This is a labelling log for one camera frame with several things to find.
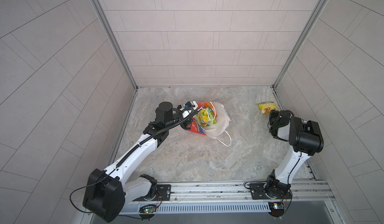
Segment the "yellow snack packet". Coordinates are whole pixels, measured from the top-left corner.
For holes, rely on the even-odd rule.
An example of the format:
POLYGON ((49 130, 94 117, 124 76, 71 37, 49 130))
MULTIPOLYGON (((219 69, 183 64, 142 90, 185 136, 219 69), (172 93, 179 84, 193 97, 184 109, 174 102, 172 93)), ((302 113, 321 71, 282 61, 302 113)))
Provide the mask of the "yellow snack packet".
POLYGON ((257 106, 261 110, 262 115, 269 114, 272 111, 278 111, 278 108, 274 102, 261 102, 258 103, 257 106))

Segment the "red paper gift bag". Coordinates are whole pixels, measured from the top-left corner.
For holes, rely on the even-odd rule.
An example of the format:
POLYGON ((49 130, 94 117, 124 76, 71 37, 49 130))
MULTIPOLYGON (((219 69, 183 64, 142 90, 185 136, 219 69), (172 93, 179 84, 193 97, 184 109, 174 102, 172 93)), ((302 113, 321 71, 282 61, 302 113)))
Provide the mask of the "red paper gift bag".
POLYGON ((232 138, 226 129, 231 119, 224 106, 218 102, 202 101, 197 103, 197 111, 197 114, 192 117, 189 131, 216 139, 224 146, 230 147, 232 138), (229 144, 220 139, 222 134, 228 136, 229 144))

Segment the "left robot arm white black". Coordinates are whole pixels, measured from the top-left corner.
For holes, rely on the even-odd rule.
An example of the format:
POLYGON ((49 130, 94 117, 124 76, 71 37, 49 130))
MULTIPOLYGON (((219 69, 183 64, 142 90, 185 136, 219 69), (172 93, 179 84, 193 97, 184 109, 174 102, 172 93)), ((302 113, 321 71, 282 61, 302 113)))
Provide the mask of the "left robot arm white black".
POLYGON ((138 141, 118 160, 104 170, 95 169, 88 178, 83 207, 106 222, 113 221, 125 204, 143 198, 147 201, 161 200, 157 180, 141 175, 129 182, 130 176, 141 162, 154 152, 177 126, 191 128, 198 104, 189 101, 174 108, 170 102, 162 102, 156 108, 155 120, 144 129, 138 141))

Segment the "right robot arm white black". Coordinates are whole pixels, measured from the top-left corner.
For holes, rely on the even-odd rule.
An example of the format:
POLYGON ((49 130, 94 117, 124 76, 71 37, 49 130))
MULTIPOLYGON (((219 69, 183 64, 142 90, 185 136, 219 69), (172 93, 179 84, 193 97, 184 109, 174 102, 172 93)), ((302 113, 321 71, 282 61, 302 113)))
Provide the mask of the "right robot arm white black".
POLYGON ((268 127, 273 138, 290 145, 283 162, 272 171, 264 185, 269 198, 279 199, 287 195, 305 161, 323 150, 324 139, 316 121, 304 121, 290 110, 272 110, 268 127))

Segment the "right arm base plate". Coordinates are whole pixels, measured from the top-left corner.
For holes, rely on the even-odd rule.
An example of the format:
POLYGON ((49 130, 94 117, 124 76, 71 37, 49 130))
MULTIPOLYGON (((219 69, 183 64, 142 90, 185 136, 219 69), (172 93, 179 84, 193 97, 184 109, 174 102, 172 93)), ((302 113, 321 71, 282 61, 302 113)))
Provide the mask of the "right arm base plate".
POLYGON ((293 197, 291 190, 276 187, 265 188, 266 183, 247 182, 245 188, 251 193, 253 200, 285 200, 293 197))

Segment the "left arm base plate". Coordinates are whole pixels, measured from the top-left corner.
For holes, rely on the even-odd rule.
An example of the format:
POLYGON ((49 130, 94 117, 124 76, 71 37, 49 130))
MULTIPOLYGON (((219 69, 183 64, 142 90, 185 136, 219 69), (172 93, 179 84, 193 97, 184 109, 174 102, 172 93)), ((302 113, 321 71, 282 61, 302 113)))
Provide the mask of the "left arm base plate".
POLYGON ((140 197, 134 200, 134 202, 155 202, 162 199, 162 201, 169 201, 171 195, 171 185, 157 185, 156 189, 151 189, 147 196, 140 197))

